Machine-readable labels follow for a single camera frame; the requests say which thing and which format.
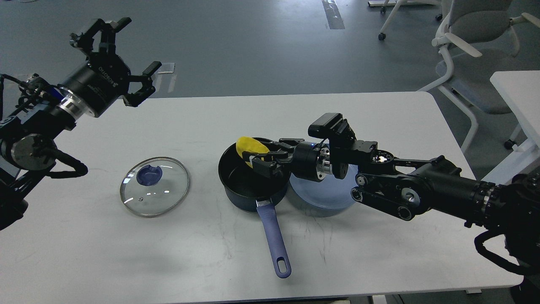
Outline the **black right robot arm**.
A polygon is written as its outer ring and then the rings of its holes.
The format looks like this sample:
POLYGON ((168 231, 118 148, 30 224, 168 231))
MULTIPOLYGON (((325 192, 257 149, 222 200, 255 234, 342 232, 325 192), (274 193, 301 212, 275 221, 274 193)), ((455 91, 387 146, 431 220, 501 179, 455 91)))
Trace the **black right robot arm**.
POLYGON ((540 197, 539 174, 517 174, 508 185, 461 176, 461 168, 444 156, 430 160, 397 158, 378 149, 376 141, 357 140, 340 113, 328 112, 308 128, 321 140, 298 138, 278 141, 241 137, 238 155, 255 173, 276 178, 286 171, 320 182, 328 174, 343 179, 349 165, 357 166, 353 200, 398 219, 410 221, 428 210, 438 210, 484 227, 475 237, 476 251, 504 270, 523 275, 511 288, 517 304, 539 299, 540 197))

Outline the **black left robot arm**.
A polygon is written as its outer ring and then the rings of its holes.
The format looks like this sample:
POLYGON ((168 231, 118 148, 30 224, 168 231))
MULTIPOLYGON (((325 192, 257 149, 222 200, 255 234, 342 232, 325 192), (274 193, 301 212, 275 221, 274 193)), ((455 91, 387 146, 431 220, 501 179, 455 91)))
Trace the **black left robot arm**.
POLYGON ((161 62, 154 61, 141 75, 134 75, 116 53, 116 35, 129 23, 129 17, 97 19, 86 31, 72 33, 70 45, 86 60, 60 84, 49 84, 37 74, 26 81, 1 75, 1 83, 11 81, 21 92, 15 110, 1 119, 1 159, 25 171, 16 178, 1 169, 2 229, 24 216, 25 197, 44 177, 68 179, 88 173, 83 162, 54 142, 62 131, 74 129, 82 115, 100 117, 118 98, 137 107, 156 91, 152 77, 161 62))

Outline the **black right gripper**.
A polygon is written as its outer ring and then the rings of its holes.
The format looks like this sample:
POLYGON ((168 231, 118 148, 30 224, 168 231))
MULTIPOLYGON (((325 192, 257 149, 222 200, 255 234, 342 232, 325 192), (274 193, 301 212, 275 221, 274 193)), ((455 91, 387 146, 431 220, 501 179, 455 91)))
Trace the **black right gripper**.
POLYGON ((268 179, 288 178, 322 181, 329 174, 329 145, 305 142, 302 138, 262 139, 269 152, 243 153, 242 160, 268 179))

